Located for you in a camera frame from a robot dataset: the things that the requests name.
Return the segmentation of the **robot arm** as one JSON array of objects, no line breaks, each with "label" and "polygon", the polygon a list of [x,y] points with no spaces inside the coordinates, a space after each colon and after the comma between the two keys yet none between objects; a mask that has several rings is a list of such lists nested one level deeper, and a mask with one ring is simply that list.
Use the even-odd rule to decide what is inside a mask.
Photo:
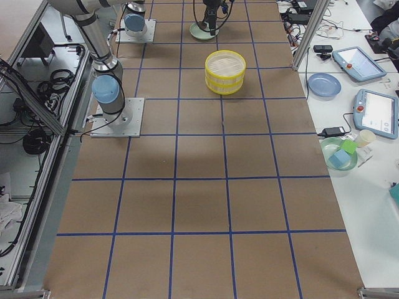
[{"label": "robot arm", "polygon": [[133,110],[125,99],[122,77],[123,69],[111,45],[101,32],[97,11],[102,8],[121,4],[123,7],[136,6],[138,11],[123,13],[124,21],[133,21],[126,28],[130,32],[141,32],[146,24],[143,17],[142,1],[49,1],[58,12],[69,16],[89,48],[93,58],[93,70],[96,78],[92,82],[92,94],[102,109],[106,124],[121,126],[130,123]]},{"label": "robot arm", "polygon": [[[195,1],[193,1],[193,16],[195,19],[194,27],[200,32],[209,34],[211,38],[218,34],[219,29],[224,25],[231,15],[234,1],[231,1],[231,8],[226,4],[226,1],[203,1],[206,6],[204,11],[204,18],[201,22],[198,21],[195,11]],[[224,21],[217,26],[218,9],[221,8]],[[132,1],[123,5],[122,19],[125,25],[125,31],[128,35],[144,34],[147,28],[145,20],[145,1]]]}]

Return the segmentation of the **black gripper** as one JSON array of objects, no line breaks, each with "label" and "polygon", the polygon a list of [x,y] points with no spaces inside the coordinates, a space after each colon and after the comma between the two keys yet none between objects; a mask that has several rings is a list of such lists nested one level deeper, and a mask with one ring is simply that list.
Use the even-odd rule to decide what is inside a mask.
[{"label": "black gripper", "polygon": [[203,0],[203,4],[206,6],[206,9],[203,20],[199,23],[199,28],[201,30],[207,31],[209,25],[209,33],[211,35],[215,35],[217,20],[216,11],[219,9],[219,7],[221,7],[223,14],[228,14],[229,6],[226,0]]}]

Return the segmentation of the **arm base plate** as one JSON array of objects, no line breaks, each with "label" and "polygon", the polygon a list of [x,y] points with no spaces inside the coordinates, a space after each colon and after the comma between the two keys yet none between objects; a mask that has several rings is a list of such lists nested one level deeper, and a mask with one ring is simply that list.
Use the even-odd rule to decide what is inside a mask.
[{"label": "arm base plate", "polygon": [[121,30],[117,34],[118,43],[145,44],[152,43],[155,36],[156,20],[141,17],[122,20]]},{"label": "arm base plate", "polygon": [[103,114],[100,105],[97,105],[96,114],[100,114],[100,117],[94,119],[90,136],[93,138],[139,137],[144,105],[144,98],[126,98],[122,114],[111,124],[116,115]]}]

